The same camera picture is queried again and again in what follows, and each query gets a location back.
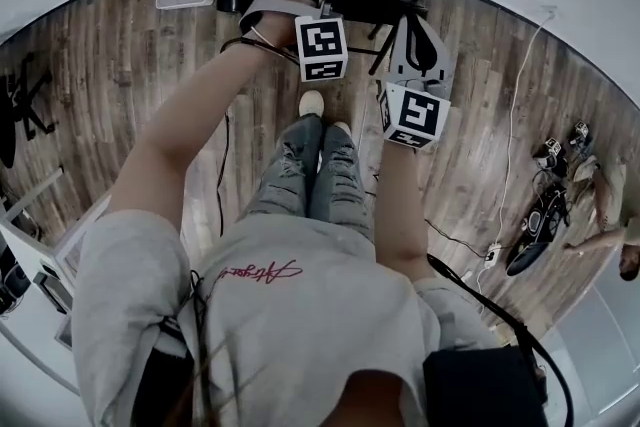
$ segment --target white sneaker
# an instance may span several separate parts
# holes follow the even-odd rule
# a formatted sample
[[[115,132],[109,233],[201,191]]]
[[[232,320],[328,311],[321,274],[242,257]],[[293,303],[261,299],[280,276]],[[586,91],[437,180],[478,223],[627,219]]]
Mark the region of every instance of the white sneaker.
[[[347,125],[344,121],[336,121],[333,124],[333,126],[341,128],[342,130],[344,130],[347,133],[347,135],[349,137],[351,137],[351,129],[349,128],[349,125]]]
[[[302,95],[300,103],[298,104],[298,114],[300,114],[300,117],[306,116],[307,114],[315,114],[321,118],[323,112],[324,100],[318,91],[311,90]]]
[[[576,172],[573,175],[573,181],[581,182],[582,180],[589,180],[593,176],[593,172],[597,169],[597,166],[598,160],[596,159],[596,156],[591,155],[576,168]]]

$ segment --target person's leg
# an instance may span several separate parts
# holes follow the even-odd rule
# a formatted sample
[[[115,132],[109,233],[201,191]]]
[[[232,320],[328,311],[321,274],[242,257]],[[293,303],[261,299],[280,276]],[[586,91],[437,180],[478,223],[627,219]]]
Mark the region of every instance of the person's leg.
[[[317,91],[300,100],[300,119],[280,136],[260,187],[240,219],[252,214],[287,214],[306,217],[307,197],[322,142],[324,102]]]
[[[620,162],[593,173],[596,215],[601,232],[618,226],[626,179],[627,167]]]
[[[309,217],[356,230],[373,242],[371,218],[358,167],[358,151],[351,134],[332,125],[327,128],[322,167],[316,177]]]

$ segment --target black and white marker cube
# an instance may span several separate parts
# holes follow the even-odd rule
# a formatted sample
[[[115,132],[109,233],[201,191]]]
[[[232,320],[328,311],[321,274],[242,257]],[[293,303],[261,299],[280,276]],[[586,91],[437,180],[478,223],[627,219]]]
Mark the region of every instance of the black and white marker cube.
[[[348,53],[342,18],[299,16],[296,36],[303,82],[344,77]]]
[[[412,148],[440,138],[451,106],[447,100],[391,82],[379,103],[384,138]]]

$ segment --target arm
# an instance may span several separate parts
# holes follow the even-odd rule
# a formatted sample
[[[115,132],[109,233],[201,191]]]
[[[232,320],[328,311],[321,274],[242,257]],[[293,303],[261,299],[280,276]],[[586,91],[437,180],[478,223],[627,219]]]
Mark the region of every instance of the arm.
[[[598,233],[577,246],[565,244],[564,250],[566,254],[575,255],[585,251],[593,251],[594,249],[622,244],[624,242],[624,232],[625,228],[617,228],[615,230]]]
[[[596,207],[596,218],[598,219],[598,229],[603,232],[606,228],[605,216],[611,198],[611,187],[600,169],[593,172],[593,187],[595,190],[594,203]]]
[[[295,42],[293,18],[288,15],[264,13],[256,29],[277,47]],[[146,210],[180,231],[189,164],[240,88],[270,59],[271,54],[260,48],[234,45],[182,85],[153,116],[127,157],[113,186],[110,211]]]
[[[435,277],[411,148],[385,141],[375,210],[376,260],[411,281]]]

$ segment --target wooden floor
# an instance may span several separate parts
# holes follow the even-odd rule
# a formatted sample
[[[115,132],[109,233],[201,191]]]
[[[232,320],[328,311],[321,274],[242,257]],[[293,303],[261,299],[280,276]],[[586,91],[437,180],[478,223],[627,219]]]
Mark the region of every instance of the wooden floor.
[[[27,142],[17,125],[16,163],[0,169],[10,196],[18,197],[58,165],[65,176],[31,213],[54,240],[114,182],[137,134],[160,103],[197,67],[237,35],[236,17],[213,7],[158,11],[155,0],[78,0],[47,15],[0,47],[0,72],[17,68],[27,51],[37,52],[31,77],[51,68],[54,83],[38,98],[36,111],[54,134]],[[486,251],[499,229],[509,107],[515,77],[535,27],[479,0],[427,0],[429,23],[456,63],[452,103],[444,136],[420,153],[424,213],[451,237]],[[366,39],[370,27],[350,24],[350,46],[379,47]],[[347,78],[314,83],[329,118],[350,122],[359,146],[369,201],[374,202],[380,150],[376,85],[366,71],[371,56],[352,54]],[[231,146],[221,190],[226,222],[249,201],[280,131],[297,114],[307,86],[283,61],[262,71],[230,109]],[[513,244],[535,198],[532,152],[548,137],[564,138],[583,119],[595,135],[599,157],[629,160],[640,169],[640,116],[606,78],[555,38],[541,33],[524,70],[517,97],[512,172],[500,242]],[[190,168],[182,237],[193,258],[215,244],[219,218],[216,179],[225,141],[221,125]],[[573,208],[572,225],[532,268],[508,278],[504,263],[481,278],[483,292],[541,334],[584,292],[607,252],[566,258],[560,244],[595,231],[589,196]],[[482,268],[466,247],[429,230],[430,251],[460,274]],[[486,315],[489,323],[495,318]]]

